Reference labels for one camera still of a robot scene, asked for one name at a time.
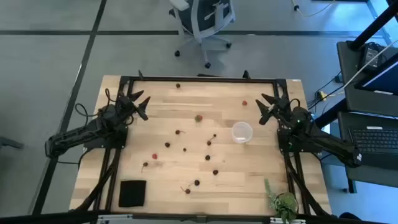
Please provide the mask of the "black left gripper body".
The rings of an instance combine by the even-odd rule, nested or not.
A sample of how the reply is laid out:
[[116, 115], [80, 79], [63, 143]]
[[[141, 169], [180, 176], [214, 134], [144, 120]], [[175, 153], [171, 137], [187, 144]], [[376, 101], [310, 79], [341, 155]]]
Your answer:
[[125, 121], [134, 113], [137, 113], [144, 121], [149, 119], [146, 110], [138, 109], [134, 102], [123, 94], [119, 94], [117, 97], [117, 109], [119, 110], [117, 113], [118, 121]]

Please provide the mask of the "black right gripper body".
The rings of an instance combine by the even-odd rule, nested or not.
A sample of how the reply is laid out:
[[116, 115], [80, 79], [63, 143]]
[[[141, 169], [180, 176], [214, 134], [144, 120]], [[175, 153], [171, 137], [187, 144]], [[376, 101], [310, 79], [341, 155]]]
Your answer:
[[280, 121], [283, 125], [293, 125], [290, 101], [286, 97], [279, 98], [278, 104], [267, 106], [268, 113], [261, 114], [260, 125], [265, 125], [271, 117]]

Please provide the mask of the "clear plastic tupperware container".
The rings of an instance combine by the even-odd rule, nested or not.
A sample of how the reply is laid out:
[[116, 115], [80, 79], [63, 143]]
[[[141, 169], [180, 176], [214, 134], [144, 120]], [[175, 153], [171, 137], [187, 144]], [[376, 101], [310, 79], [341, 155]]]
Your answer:
[[231, 135], [233, 141], [238, 144], [243, 144], [252, 139], [253, 128], [245, 122], [237, 122], [233, 124], [231, 128]]

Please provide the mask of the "dark grey side desk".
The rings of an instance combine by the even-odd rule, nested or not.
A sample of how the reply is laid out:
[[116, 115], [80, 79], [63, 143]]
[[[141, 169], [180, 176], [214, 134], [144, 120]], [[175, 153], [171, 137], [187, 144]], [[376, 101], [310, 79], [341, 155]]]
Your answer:
[[[342, 139], [355, 144], [349, 135], [352, 126], [382, 126], [398, 128], [398, 119], [371, 116], [368, 114], [339, 112], [338, 124]], [[347, 179], [354, 182], [367, 182], [398, 188], [398, 170], [388, 170], [378, 167], [365, 166], [363, 163], [357, 168], [345, 166]]]
[[[343, 83], [346, 84], [358, 71], [360, 51], [353, 51], [348, 47], [348, 42], [336, 44]], [[359, 73], [356, 78], [345, 87], [345, 100], [348, 111], [372, 113], [384, 116], [398, 117], [398, 96], [374, 93], [354, 87], [366, 76]]]

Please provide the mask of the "black square cloth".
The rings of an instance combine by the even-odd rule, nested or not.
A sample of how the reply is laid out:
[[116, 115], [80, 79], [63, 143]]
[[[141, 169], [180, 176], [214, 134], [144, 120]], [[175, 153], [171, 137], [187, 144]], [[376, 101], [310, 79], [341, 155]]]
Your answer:
[[145, 180], [121, 181], [119, 193], [119, 207], [143, 207], [146, 195]]

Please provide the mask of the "green artificial plant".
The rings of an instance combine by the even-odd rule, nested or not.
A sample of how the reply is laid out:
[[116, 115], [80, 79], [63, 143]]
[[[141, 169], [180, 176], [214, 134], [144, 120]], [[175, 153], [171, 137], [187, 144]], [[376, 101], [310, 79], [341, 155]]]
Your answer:
[[264, 180], [264, 185], [270, 200], [270, 208], [276, 212], [278, 218], [281, 218], [283, 224], [292, 224], [299, 211], [299, 204], [295, 195], [290, 192], [282, 192], [277, 195], [271, 190], [268, 179]]

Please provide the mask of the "black laptop keyboard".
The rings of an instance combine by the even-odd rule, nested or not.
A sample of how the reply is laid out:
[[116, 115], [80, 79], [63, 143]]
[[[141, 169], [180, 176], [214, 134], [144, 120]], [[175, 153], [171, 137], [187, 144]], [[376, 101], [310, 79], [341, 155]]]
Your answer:
[[398, 128], [352, 126], [349, 135], [362, 154], [363, 165], [398, 170]]

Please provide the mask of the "white grey office chair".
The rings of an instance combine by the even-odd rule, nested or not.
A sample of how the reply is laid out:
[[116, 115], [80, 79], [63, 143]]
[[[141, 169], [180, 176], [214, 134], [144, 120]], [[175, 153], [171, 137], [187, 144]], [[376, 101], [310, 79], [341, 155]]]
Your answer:
[[205, 68], [210, 68], [205, 39], [220, 40], [224, 42], [227, 49], [232, 46], [229, 40], [216, 35], [236, 20], [232, 0], [169, 0], [169, 3], [172, 6], [169, 14], [180, 23], [178, 35], [183, 37], [189, 34], [192, 37], [180, 46], [183, 47], [195, 40], [201, 48]]

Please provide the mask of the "black power adapter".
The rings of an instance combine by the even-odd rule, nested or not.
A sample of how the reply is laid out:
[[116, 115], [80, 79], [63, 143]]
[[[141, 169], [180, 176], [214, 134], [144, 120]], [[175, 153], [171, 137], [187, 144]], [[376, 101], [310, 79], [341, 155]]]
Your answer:
[[384, 46], [375, 42], [369, 42], [362, 47], [361, 56], [359, 60], [359, 68], [364, 67], [363, 72], [373, 72], [378, 69], [386, 60], [384, 54], [380, 54], [371, 63], [365, 66], [372, 58], [384, 49]]

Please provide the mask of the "black computer monitor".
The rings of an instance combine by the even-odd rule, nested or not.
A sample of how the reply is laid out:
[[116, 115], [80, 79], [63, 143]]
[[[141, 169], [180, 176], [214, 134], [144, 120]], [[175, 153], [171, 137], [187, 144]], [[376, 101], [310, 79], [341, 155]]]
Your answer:
[[398, 95], [398, 53], [354, 85], [357, 89]]

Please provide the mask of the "black metal pole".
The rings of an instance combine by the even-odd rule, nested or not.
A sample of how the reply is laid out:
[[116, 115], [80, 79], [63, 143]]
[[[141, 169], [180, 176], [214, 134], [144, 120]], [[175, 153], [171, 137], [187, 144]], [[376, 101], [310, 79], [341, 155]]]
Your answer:
[[351, 50], [358, 50], [396, 15], [398, 15], [398, 0], [392, 0], [392, 3], [387, 7], [387, 9], [380, 14], [354, 41], [350, 42], [348, 47]]

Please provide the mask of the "grey metal leg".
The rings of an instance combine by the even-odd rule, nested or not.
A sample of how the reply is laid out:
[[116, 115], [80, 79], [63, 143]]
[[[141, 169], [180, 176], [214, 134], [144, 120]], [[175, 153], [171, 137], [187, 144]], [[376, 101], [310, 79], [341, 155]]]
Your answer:
[[12, 139], [0, 136], [0, 149], [3, 146], [4, 147], [9, 146], [9, 147], [13, 147], [13, 148], [16, 148], [16, 149], [22, 149], [24, 147], [24, 144], [20, 143], [20, 142], [17, 142], [17, 141], [14, 141]]

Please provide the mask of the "black rig bar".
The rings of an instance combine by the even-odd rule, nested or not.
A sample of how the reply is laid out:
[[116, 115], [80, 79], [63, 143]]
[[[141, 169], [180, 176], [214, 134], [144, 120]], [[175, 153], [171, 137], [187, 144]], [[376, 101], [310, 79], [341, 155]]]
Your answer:
[[111, 220], [178, 220], [195, 223], [208, 222], [258, 222], [263, 224], [386, 224], [334, 216], [297, 215], [291, 222], [274, 216], [239, 215], [162, 215], [162, 214], [111, 214], [105, 211], [65, 212], [0, 218], [0, 224], [81, 224]]

